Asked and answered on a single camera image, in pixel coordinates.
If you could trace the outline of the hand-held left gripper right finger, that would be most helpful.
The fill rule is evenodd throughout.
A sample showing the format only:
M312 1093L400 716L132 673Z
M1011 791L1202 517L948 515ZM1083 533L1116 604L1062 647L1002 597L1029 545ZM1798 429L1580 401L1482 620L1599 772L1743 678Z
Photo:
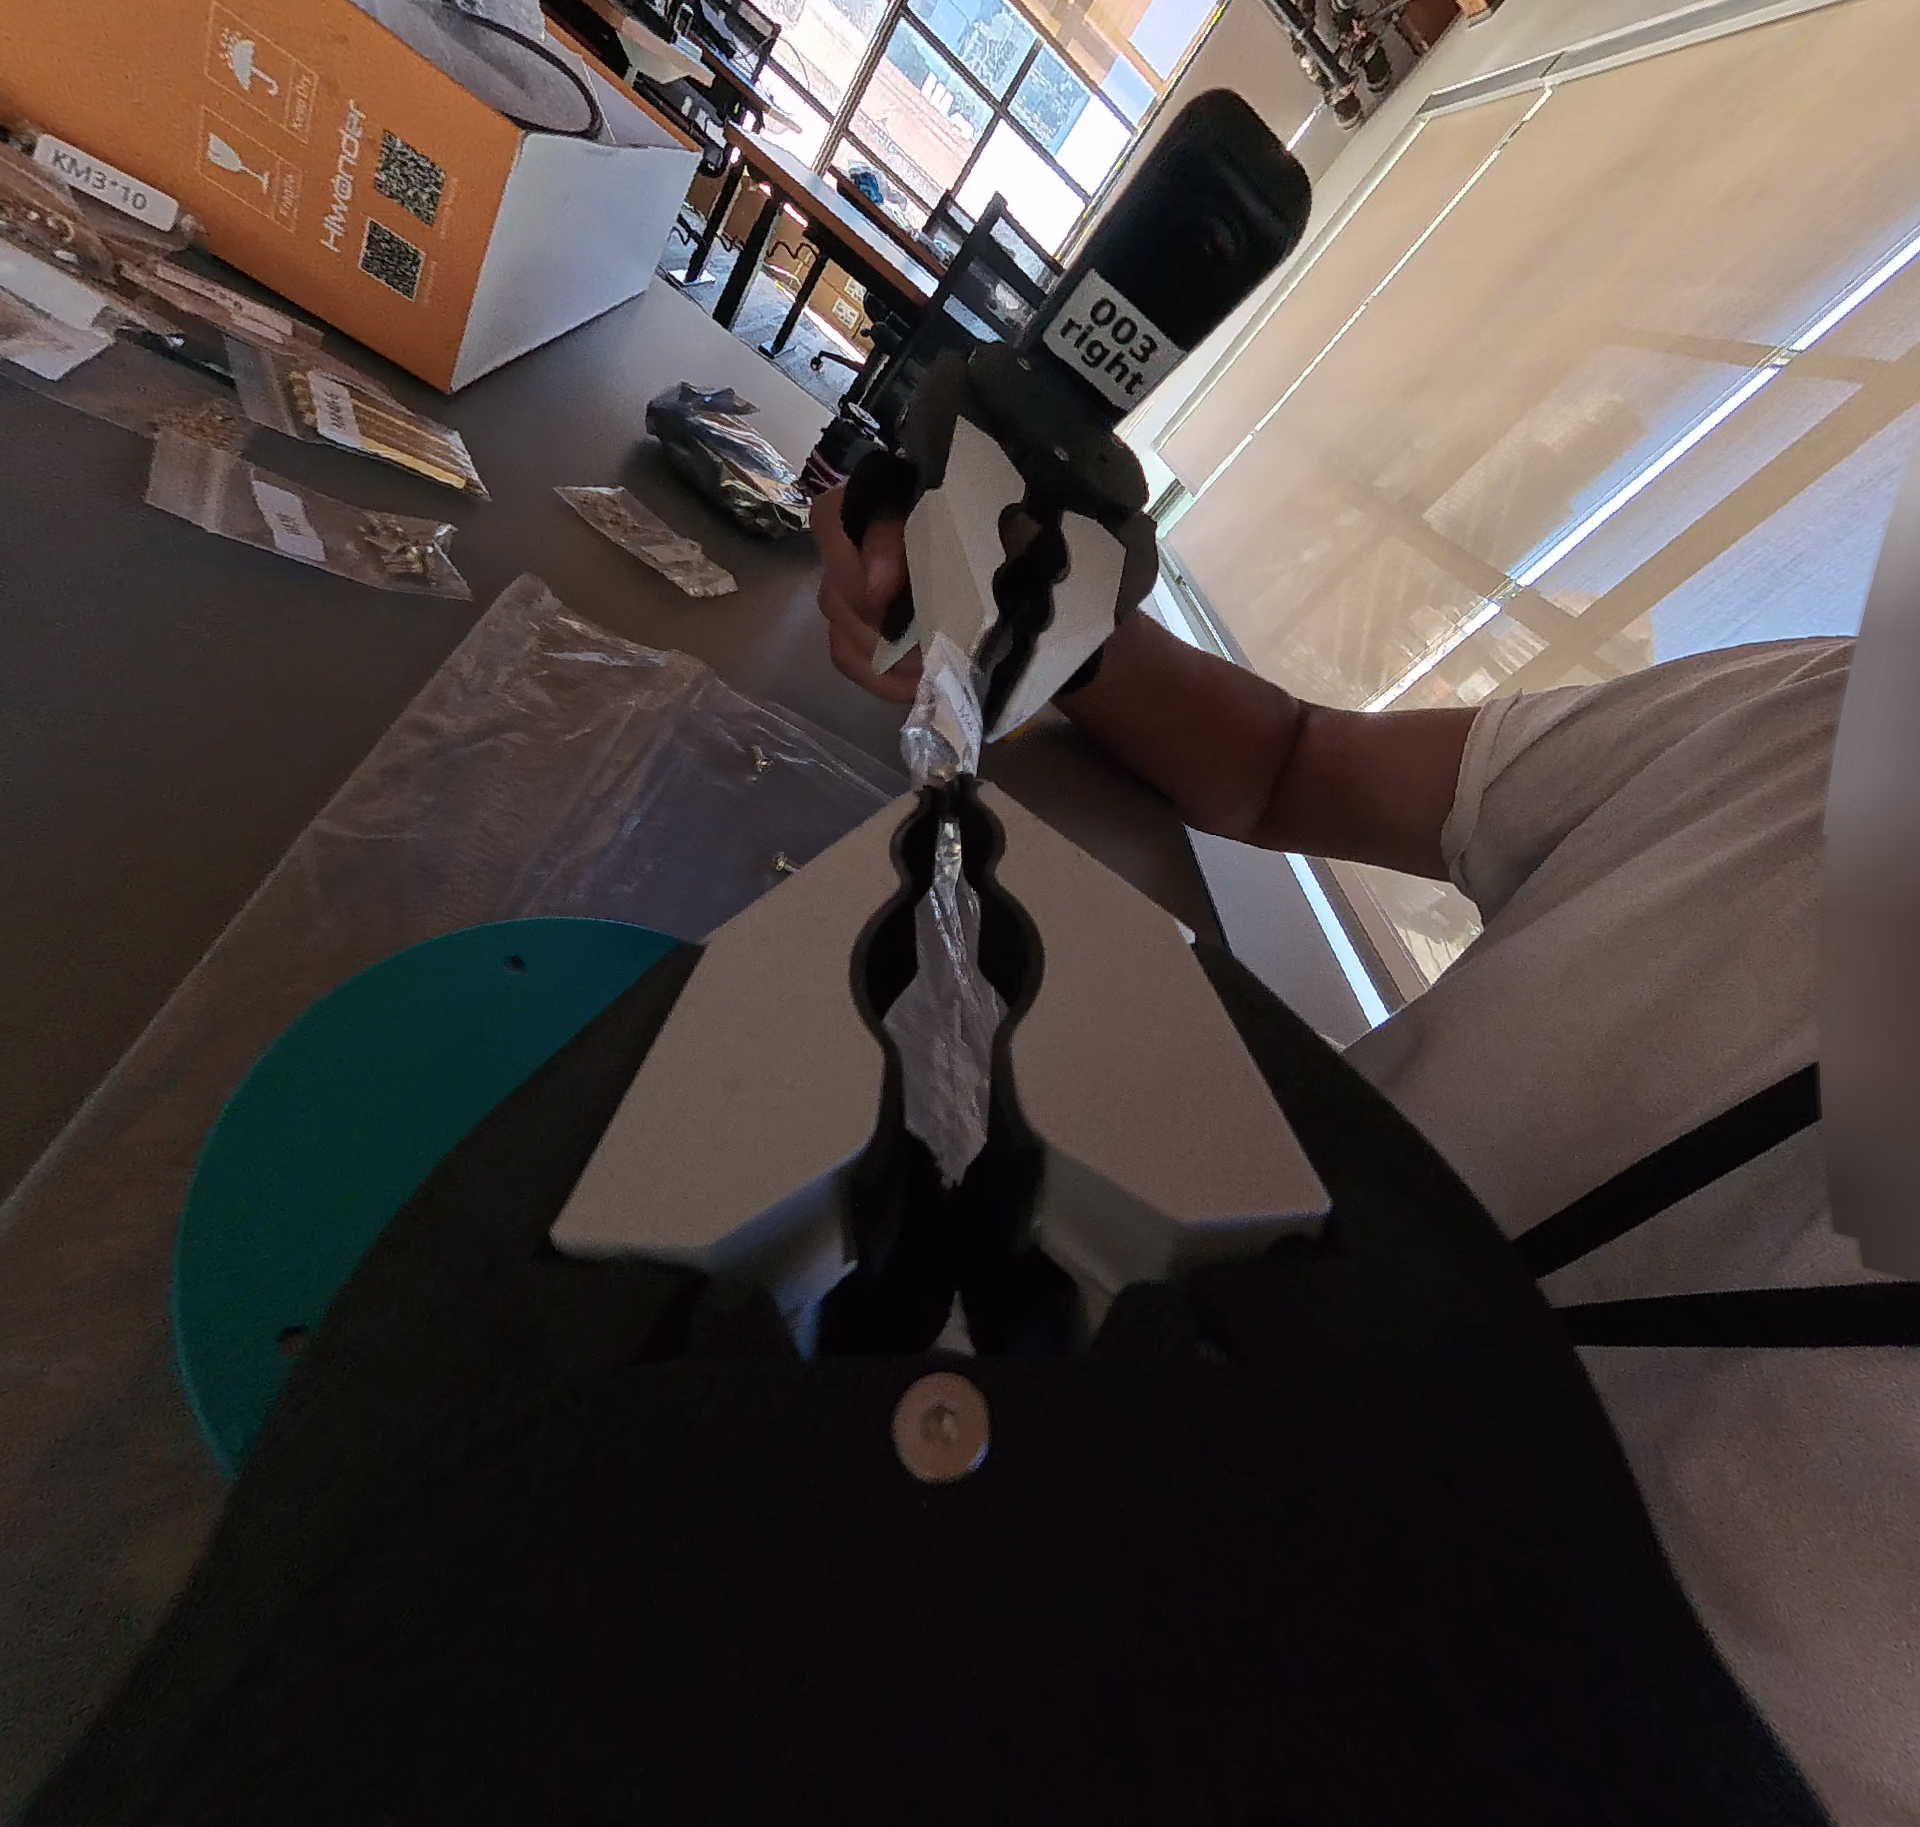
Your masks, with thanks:
M1000 789L965 805L1027 953L1002 1101L1040 1148L1015 1246L1042 1262L1027 1313L969 1313L972 1348L1074 1350L1135 1283L1317 1239L1328 1193L1175 917Z

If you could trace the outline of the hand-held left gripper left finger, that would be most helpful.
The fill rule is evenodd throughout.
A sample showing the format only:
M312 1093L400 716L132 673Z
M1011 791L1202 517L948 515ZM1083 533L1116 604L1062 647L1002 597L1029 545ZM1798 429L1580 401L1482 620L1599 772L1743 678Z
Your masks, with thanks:
M899 1050L865 936L914 892L907 793L708 935L549 1239L569 1259L663 1263L772 1297L804 1357L822 1304L877 1270L914 1191L941 1191L904 1125Z

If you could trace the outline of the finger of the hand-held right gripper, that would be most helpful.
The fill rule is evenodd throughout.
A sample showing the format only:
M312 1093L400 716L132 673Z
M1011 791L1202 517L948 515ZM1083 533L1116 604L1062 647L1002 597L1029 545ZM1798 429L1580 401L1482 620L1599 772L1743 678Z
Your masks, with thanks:
M1000 522L1005 560L989 583L979 645L985 742L1005 739L1080 673L1116 630L1125 545L1098 518L1025 507Z
M948 464L904 522L909 621L885 630L874 670L944 635L985 681L1022 681L1040 651L1040 530L1022 513L1025 483L1002 445L955 422Z

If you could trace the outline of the small clear screw bag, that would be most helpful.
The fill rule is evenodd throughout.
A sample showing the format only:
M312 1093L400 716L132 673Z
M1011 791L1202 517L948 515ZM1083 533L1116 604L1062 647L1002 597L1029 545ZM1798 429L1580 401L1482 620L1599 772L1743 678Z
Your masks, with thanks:
M902 1059L902 1111L944 1189L989 1140L989 1055L1005 1006L979 969L981 907L967 879L955 793L972 784L984 718L972 663L948 635L922 653L899 755L917 791L941 793L929 886L914 905L914 977L885 1015Z

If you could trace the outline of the teal round metal plate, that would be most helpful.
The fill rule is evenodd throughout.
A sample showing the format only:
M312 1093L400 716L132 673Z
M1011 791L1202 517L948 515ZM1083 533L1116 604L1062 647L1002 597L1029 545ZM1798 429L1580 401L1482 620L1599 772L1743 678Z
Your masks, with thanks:
M212 1120L179 1211L179 1390L238 1479L339 1289L432 1168L677 938L587 917L457 927L300 1011Z

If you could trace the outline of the large clear plastic bag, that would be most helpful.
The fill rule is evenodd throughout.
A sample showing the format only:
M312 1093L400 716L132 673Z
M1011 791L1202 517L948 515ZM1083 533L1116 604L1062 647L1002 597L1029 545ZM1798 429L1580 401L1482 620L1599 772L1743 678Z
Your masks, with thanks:
M750 748L772 757L757 778ZM4 1207L4 1639L194 1498L169 1279L189 1172L303 1006L475 924L704 935L899 789L791 709L521 577L375 742Z

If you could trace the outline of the person's right forearm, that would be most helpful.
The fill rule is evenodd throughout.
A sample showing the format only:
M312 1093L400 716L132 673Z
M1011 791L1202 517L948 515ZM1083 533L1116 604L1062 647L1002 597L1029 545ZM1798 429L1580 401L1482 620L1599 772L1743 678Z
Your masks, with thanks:
M1269 853L1451 876L1443 837L1474 709L1311 705L1142 613L1056 708L1157 789L1188 829Z

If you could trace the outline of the person's right hand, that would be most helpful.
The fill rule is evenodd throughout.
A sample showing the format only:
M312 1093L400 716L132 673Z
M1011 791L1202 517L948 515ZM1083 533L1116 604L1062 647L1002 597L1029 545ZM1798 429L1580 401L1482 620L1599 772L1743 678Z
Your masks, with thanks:
M835 670L887 705L909 709L917 697L922 658L904 655L889 670L874 669L885 635L883 624L909 587L904 518L873 518L860 545L843 522L844 485L818 496L809 511L809 533L821 556L818 609L828 626L828 647Z

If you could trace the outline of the dark antistatic bag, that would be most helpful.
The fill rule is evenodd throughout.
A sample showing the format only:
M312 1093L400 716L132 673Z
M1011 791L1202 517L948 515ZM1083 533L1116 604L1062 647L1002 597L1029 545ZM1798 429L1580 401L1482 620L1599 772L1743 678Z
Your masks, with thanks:
M742 530L784 541L806 532L802 474L753 422L757 406L723 388L680 382L645 407L645 430L667 468Z

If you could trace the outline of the small bag of nuts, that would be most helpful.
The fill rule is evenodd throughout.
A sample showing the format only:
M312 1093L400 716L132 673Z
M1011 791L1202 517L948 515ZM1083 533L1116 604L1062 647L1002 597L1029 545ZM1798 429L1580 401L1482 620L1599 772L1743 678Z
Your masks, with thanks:
M687 597L737 592L735 577L702 547L645 507L625 487L557 487L557 498L639 565Z

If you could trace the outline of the large paned window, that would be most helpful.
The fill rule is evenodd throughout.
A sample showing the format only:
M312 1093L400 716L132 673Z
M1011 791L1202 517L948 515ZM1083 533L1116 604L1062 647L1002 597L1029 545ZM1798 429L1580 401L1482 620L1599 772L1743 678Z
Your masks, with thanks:
M1060 255L1228 0L755 2L812 170L873 167L914 227L1002 198Z

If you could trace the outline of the person's white shirt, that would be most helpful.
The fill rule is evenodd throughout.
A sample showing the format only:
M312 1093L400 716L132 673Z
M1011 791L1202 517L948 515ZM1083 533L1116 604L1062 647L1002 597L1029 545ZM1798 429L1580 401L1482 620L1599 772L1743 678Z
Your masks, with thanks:
M1472 720L1443 831L1480 935L1349 1050L1509 1236L1814 1061L1853 638ZM1915 1823L1915 1350L1584 1350L1718 1651L1837 1823Z

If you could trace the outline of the beige roller blind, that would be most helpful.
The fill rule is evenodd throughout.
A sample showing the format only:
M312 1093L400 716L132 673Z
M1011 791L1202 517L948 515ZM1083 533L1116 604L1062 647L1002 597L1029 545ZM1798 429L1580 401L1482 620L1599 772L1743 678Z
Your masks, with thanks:
M1915 0L1850 0L1421 119L1168 436L1213 635L1372 712L1855 635L1915 94Z

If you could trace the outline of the labelled bag of short screws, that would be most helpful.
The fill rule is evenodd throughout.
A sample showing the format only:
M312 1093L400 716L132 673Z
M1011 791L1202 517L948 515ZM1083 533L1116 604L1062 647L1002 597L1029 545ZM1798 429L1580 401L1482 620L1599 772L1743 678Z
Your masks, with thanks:
M471 597L449 560L453 526L325 498L177 430L157 433L146 503L204 533L377 592Z

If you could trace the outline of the pile of small hardware bags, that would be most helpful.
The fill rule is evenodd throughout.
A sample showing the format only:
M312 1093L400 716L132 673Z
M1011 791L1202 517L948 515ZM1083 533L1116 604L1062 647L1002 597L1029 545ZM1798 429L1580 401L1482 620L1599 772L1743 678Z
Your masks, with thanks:
M4 366L134 430L240 447L254 429L482 500L463 438L328 351L323 332L185 252L164 191L33 126L4 126Z

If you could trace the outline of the orange cardboard box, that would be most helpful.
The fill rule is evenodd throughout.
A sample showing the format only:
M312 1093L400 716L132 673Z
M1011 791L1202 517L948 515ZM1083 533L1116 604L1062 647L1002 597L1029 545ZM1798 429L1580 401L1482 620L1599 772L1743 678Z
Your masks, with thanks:
M647 291L696 155L557 32L447 0L4 0L4 121L424 383Z

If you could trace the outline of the wood-topped black-frame desk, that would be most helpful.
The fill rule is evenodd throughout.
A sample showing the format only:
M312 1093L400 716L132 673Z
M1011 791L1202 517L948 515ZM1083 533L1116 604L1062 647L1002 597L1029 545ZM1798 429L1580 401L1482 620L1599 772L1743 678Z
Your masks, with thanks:
M899 328L911 328L926 315L944 277L944 265L933 250L911 239L899 240L899 233L881 225L874 209L846 200L794 157L769 146L764 135L739 126L729 126L727 132L732 143L730 181L716 217L727 219L732 189L742 183L763 187L764 203L746 231L711 311L723 328L732 328L784 211L799 219L822 262L835 264L863 285L879 325L898 321Z

